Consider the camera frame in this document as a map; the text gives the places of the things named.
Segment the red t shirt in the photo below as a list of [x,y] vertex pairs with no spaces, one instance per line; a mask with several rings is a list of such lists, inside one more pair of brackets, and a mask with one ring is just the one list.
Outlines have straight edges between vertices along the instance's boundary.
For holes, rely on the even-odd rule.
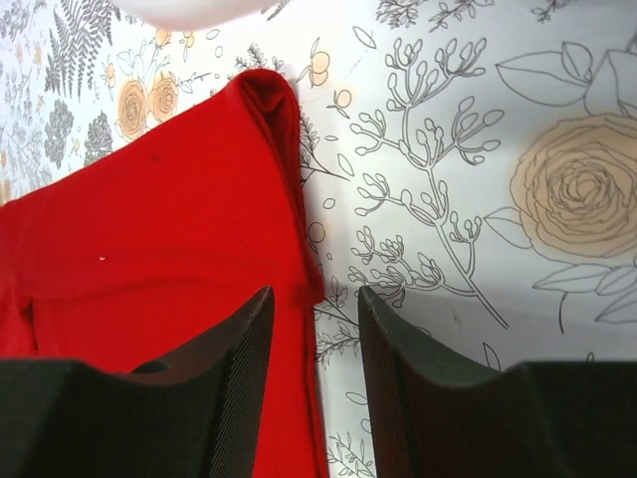
[[254,473],[327,473],[300,108],[244,72],[124,148],[1,208],[1,354],[128,371],[275,295]]

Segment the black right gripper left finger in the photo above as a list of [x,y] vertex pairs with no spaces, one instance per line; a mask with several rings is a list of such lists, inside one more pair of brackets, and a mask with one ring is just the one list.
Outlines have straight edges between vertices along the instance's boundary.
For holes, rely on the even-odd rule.
[[271,288],[129,373],[73,359],[1,363],[5,477],[248,477],[275,312]]

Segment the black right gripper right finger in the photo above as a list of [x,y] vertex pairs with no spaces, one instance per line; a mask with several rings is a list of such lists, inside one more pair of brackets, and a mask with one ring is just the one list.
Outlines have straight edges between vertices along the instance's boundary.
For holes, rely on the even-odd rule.
[[381,477],[632,477],[636,365],[526,361],[497,371],[359,290],[359,336]]

